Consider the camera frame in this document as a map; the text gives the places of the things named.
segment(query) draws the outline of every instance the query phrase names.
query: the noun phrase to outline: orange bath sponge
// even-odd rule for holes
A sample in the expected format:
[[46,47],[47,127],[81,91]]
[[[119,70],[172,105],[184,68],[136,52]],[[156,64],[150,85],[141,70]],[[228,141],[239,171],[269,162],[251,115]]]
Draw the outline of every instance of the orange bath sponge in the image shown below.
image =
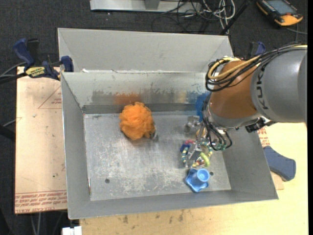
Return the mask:
[[143,136],[148,138],[156,131],[152,112],[143,103],[136,102],[134,105],[126,105],[119,118],[121,131],[132,140]]

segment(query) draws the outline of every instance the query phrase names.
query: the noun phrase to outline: small object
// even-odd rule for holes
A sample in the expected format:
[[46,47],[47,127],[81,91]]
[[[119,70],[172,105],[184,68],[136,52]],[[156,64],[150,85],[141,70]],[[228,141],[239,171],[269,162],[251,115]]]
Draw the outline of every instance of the small object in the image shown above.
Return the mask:
[[303,19],[287,0],[257,0],[256,5],[269,20],[279,26],[291,26]]
[[210,166],[209,158],[203,152],[200,153],[200,157],[204,160],[205,167],[209,167]]
[[143,136],[150,138],[151,134],[156,131],[152,112],[143,103],[135,102],[134,105],[126,105],[119,118],[121,131],[132,140]]
[[186,147],[187,147],[187,150],[190,148],[190,144],[186,144],[186,143],[184,143],[182,146],[181,146],[181,148],[180,148],[180,152],[182,152]]
[[185,179],[185,183],[193,192],[199,192],[209,186],[209,183],[207,182],[209,178],[210,173],[206,169],[200,168],[196,170],[192,168]]
[[269,145],[265,146],[263,150],[271,171],[281,176],[284,181],[290,181],[295,177],[295,160],[280,155]]

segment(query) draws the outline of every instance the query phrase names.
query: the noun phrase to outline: yellow device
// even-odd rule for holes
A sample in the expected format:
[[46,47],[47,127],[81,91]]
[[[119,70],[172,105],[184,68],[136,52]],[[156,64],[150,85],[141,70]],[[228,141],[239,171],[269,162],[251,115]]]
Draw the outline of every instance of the yellow device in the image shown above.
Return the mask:
[[257,0],[256,5],[279,26],[291,26],[303,19],[303,15],[287,0]]

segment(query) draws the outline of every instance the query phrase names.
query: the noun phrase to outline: wire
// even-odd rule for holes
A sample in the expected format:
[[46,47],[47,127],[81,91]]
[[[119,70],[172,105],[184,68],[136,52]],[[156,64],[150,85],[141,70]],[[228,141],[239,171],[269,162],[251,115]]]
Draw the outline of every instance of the wire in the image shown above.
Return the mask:
[[12,121],[10,121],[10,122],[5,123],[5,124],[3,125],[3,127],[6,127],[6,126],[8,126],[8,125],[10,125],[10,124],[12,124],[12,123],[15,123],[15,122],[16,122],[16,119],[15,119],[15,120],[12,120]]
[[30,216],[30,220],[31,220],[31,226],[33,228],[33,233],[34,235],[38,235],[36,232],[36,228],[35,228],[35,224],[34,224],[34,219],[33,219],[33,215]]
[[298,33],[298,34],[304,34],[304,35],[307,35],[307,34],[308,34],[307,32],[304,32],[304,31],[298,31],[298,30],[289,29],[289,28],[287,28],[286,30],[290,30],[290,31],[295,32],[295,33]]
[[[307,48],[308,46],[306,43],[294,43],[294,44],[289,44],[286,46],[283,46],[279,49],[275,49],[273,51],[268,51],[265,52],[259,56],[256,56],[254,58],[251,58],[249,60],[246,60],[239,65],[236,65],[235,67],[229,69],[226,72],[223,72],[222,74],[215,75],[215,72],[217,71],[217,68],[224,64],[228,63],[230,61],[234,61],[235,59],[230,58],[230,57],[225,57],[221,60],[217,60],[215,63],[210,63],[208,66],[208,72],[205,78],[205,86],[209,91],[216,92],[223,90],[228,87],[235,86],[242,82],[244,79],[246,79],[251,73],[253,73],[257,67],[264,67],[266,66],[273,58],[275,58],[278,55],[281,55],[283,53],[297,50],[297,49],[302,49],[302,48]],[[244,74],[248,70],[253,69],[252,72],[248,73],[244,78],[242,78],[239,82],[236,84],[233,84],[233,81],[240,76],[241,74]]]
[[[185,12],[180,12],[179,8],[181,8],[186,3],[190,3],[192,9],[188,9]],[[176,12],[175,16],[176,19],[170,19],[174,21],[179,27],[182,29],[184,33],[195,33],[195,30],[189,30],[191,25],[194,23],[201,23],[199,30],[197,31],[198,34],[202,34],[205,32],[207,27],[209,26],[208,23],[218,23],[220,22],[221,26],[224,26],[224,23],[228,23],[228,19],[232,18],[235,14],[235,3],[233,0],[179,0],[177,7],[166,11],[161,14],[160,17],[157,17],[152,20],[151,23],[151,30],[155,31],[155,21],[157,19],[164,19],[170,18],[170,16],[164,17],[166,14]],[[181,19],[191,19],[189,22],[182,22]]]
[[60,220],[61,220],[62,215],[63,215],[63,212],[61,212],[61,214],[60,214],[60,216],[59,216],[59,218],[58,218],[58,220],[57,220],[57,222],[56,222],[56,224],[55,224],[55,227],[54,227],[53,232],[52,232],[51,235],[54,235],[55,232],[57,231],[57,228],[58,228],[58,225],[59,225],[59,222],[60,222]]
[[40,231],[40,220],[41,220],[41,212],[39,213],[39,217],[38,217],[38,224],[37,224],[37,235],[39,235],[39,231]]
[[19,63],[19,64],[15,65],[15,66],[12,66],[11,68],[7,69],[4,73],[2,73],[2,74],[0,75],[0,78],[1,78],[2,76],[6,75],[8,72],[10,72],[10,71],[16,69],[17,67],[23,66],[23,65],[26,65],[26,64],[27,64],[26,62],[22,62],[22,63]]

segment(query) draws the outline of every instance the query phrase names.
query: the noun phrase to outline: gray metal tray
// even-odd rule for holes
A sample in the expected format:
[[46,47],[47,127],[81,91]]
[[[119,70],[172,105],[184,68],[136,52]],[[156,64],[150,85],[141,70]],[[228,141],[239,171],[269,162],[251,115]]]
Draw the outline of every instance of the gray metal tray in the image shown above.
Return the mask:
[[[92,55],[98,55],[93,54],[89,42],[93,46],[100,45],[97,42],[100,38],[106,40],[106,44],[116,46],[114,42],[121,36],[132,38],[134,34],[137,33],[121,32],[119,35],[111,31],[59,30],[59,38],[62,38],[60,55],[70,55],[76,67],[76,72],[62,73],[61,79],[69,218],[277,199],[259,137],[245,129],[230,131],[233,145],[223,152],[213,153],[208,188],[193,193],[184,183],[187,171],[181,163],[179,148],[186,139],[195,136],[196,129],[187,134],[183,127],[187,118],[196,114],[197,97],[206,92],[204,70],[207,60],[220,52],[230,51],[227,39],[203,36],[201,41],[211,40],[208,46],[216,49],[209,50],[209,57],[195,61],[195,68],[188,71],[183,63],[183,71],[178,71],[176,65],[166,66],[166,60],[158,63],[165,67],[161,71],[153,70],[153,64],[145,71],[132,71],[129,67],[124,70],[127,64],[123,67],[121,64],[125,60],[119,60],[119,64],[114,61],[105,64],[113,71],[108,68],[88,70],[84,65],[90,65]],[[163,39],[168,48],[175,42],[174,49],[180,41],[194,39],[189,35],[163,33],[154,33],[150,39],[150,34],[144,34],[148,36],[146,40],[139,35],[143,43],[150,41],[154,46]],[[80,56],[82,48],[78,41],[84,43],[85,53],[89,53],[84,58]],[[121,59],[129,58],[130,50],[120,47]],[[158,52],[162,51],[150,49],[146,55],[153,59],[155,55],[161,55]],[[178,60],[175,52],[164,55]],[[182,57],[188,61],[190,58],[188,54]],[[132,141],[120,131],[119,113],[125,105],[135,101],[145,103],[152,110],[157,139]]]

